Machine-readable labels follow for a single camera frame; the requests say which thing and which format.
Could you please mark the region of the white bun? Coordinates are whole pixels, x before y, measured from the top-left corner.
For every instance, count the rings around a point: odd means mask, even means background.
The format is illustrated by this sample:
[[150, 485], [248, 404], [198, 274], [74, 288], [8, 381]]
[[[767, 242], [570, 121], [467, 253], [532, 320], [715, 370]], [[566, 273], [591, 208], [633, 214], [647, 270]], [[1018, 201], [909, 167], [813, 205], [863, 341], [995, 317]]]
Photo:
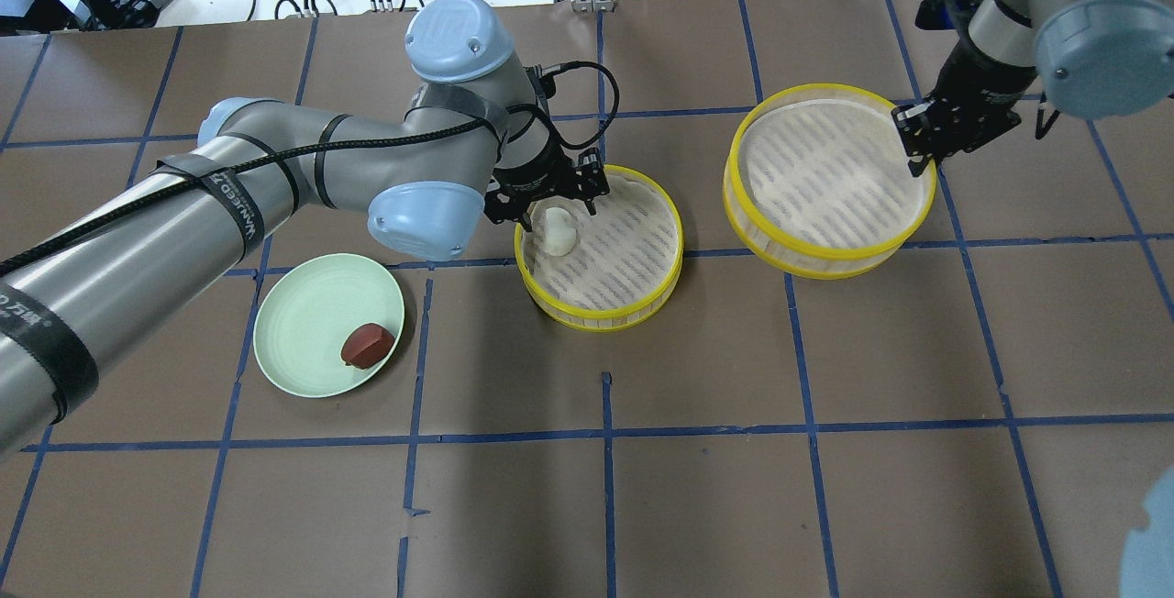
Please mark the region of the white bun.
[[578, 242], [576, 221], [571, 210], [562, 206], [549, 206], [542, 213], [542, 238], [540, 250], [547, 256], [565, 257]]

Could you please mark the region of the yellow steamer basket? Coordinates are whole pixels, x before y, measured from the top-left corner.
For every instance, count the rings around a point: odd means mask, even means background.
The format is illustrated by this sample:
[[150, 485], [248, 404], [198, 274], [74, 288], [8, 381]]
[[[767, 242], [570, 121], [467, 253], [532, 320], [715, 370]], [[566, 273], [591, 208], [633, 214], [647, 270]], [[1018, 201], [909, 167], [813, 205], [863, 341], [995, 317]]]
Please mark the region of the yellow steamer basket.
[[935, 204], [935, 175], [915, 176], [893, 105], [846, 83], [807, 83], [742, 117], [722, 176], [726, 219], [763, 262], [802, 278], [872, 271]]
[[[548, 199], [531, 206], [533, 233], [513, 230], [517, 268], [537, 308], [591, 332], [629, 329], [659, 313], [683, 266], [683, 223], [670, 194], [627, 167], [607, 166], [605, 176], [610, 193], [595, 200], [595, 216], [579, 201]], [[565, 257], [539, 247], [549, 206], [562, 206], [576, 221], [578, 242]]]

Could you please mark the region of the light green plate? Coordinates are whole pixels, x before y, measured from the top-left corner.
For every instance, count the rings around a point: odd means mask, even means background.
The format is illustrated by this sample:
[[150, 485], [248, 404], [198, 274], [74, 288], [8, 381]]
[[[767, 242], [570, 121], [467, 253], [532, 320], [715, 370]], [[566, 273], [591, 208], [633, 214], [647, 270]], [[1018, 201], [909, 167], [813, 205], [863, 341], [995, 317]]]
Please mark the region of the light green plate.
[[[404, 293], [385, 267], [355, 254], [308, 260], [261, 301], [252, 348], [259, 371], [282, 394], [310, 399], [348, 394], [393, 355], [405, 327]], [[340, 361], [340, 347], [360, 324], [394, 332], [393, 351], [367, 370]]]

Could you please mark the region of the brown bun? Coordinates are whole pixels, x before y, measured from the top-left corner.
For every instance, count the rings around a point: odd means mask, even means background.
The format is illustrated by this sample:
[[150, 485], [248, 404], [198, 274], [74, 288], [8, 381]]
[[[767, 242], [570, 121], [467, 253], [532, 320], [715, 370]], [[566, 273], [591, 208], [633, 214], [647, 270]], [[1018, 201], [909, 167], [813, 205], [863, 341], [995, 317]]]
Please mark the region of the brown bun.
[[370, 322], [356, 327], [340, 347], [340, 361], [348, 367], [367, 370], [386, 360], [393, 351], [397, 336], [379, 323]]

